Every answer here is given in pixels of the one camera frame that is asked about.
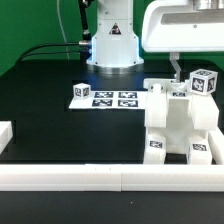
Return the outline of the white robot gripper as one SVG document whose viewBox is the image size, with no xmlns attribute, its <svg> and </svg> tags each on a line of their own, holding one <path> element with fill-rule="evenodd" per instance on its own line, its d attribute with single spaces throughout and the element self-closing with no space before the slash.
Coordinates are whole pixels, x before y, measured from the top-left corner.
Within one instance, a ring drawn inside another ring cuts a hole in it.
<svg viewBox="0 0 224 224">
<path fill-rule="evenodd" d="M 144 14 L 141 45 L 169 52 L 181 82 L 179 52 L 224 51 L 224 0 L 154 0 Z"/>
</svg>

